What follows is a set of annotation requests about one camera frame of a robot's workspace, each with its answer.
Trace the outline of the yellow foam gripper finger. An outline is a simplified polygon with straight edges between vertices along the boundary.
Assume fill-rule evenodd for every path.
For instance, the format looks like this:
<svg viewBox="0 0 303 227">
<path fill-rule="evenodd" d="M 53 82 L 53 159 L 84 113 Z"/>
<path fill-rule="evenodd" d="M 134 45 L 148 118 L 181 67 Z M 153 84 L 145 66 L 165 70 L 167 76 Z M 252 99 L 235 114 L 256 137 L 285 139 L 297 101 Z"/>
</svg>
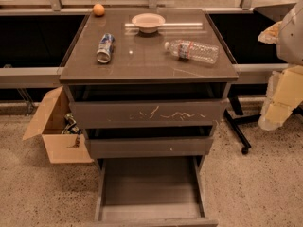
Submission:
<svg viewBox="0 0 303 227">
<path fill-rule="evenodd" d="M 303 102 L 303 66 L 274 71 L 269 77 L 258 125 L 266 131 L 281 127 Z"/>
<path fill-rule="evenodd" d="M 281 21 L 274 23 L 258 35 L 258 41 L 265 44 L 277 44 Z"/>
</svg>

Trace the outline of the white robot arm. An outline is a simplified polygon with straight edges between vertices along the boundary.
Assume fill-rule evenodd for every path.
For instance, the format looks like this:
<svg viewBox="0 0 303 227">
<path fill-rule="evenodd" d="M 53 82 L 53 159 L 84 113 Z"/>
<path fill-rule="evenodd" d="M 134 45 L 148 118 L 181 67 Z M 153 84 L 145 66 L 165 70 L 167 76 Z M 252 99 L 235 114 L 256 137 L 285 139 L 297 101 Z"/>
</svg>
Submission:
<svg viewBox="0 0 303 227">
<path fill-rule="evenodd" d="M 269 77 L 258 125 L 266 131 L 281 127 L 303 102 L 303 0 L 286 16 L 258 35 L 265 44 L 275 44 L 277 56 L 288 63 Z"/>
</svg>

